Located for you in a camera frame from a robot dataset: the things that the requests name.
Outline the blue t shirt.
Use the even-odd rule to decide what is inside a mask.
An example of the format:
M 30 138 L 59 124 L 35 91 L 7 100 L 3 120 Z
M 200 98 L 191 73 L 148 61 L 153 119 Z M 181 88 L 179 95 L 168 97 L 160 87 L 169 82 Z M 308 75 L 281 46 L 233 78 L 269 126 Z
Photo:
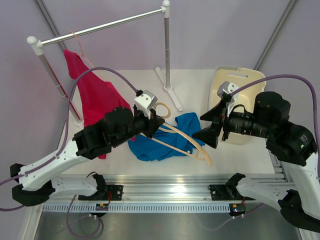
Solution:
M 199 118 L 194 112 L 177 116 L 175 118 L 175 122 L 175 127 L 188 136 L 192 136 L 193 133 L 201 130 Z M 153 137 L 184 152 L 189 152 L 190 154 L 192 154 L 196 148 L 191 142 L 178 133 L 169 133 L 158 129 Z M 135 140 L 129 140 L 128 146 L 136 158 L 144 162 L 150 162 L 154 160 L 162 161 L 175 156 L 185 156 L 179 151 L 162 145 L 142 135 L 138 135 Z

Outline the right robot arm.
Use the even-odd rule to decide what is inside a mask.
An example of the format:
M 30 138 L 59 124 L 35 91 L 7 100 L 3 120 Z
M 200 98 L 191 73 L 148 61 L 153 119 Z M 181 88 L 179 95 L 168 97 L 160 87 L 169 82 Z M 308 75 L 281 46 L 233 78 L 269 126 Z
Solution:
M 318 146 L 313 134 L 289 120 L 291 105 L 273 91 L 255 97 L 252 112 L 235 109 L 227 112 L 230 97 L 201 116 L 211 125 L 192 137 L 216 148 L 230 133 L 266 140 L 266 148 L 286 167 L 295 189 L 278 190 L 257 182 L 242 173 L 234 174 L 225 184 L 232 199 L 250 198 L 273 207 L 291 225 L 312 232 L 320 230 L 320 183 Z

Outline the beige plastic hanger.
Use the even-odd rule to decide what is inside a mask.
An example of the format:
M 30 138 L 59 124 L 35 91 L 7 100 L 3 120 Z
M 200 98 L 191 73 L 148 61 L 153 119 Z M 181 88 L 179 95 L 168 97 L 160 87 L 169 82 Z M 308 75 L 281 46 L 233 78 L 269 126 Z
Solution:
M 162 161 L 171 157 L 192 157 L 212 166 L 213 161 L 203 148 L 204 142 L 192 138 L 201 129 L 198 115 L 188 112 L 175 117 L 176 125 L 164 123 L 151 138 L 140 134 L 129 148 L 144 162 Z

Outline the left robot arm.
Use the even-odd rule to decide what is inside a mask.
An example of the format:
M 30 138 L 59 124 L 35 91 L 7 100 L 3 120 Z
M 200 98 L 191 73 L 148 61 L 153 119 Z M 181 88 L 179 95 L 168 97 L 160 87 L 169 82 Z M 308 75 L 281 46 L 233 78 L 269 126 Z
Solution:
M 154 109 L 150 116 L 138 109 L 116 107 L 95 124 L 86 126 L 59 150 L 29 165 L 15 163 L 10 175 L 17 185 L 12 199 L 24 207 L 33 207 L 57 197 L 78 196 L 81 201 L 103 200 L 108 186 L 104 177 L 95 173 L 88 178 L 65 178 L 66 170 L 106 155 L 139 134 L 152 137 L 165 120 Z

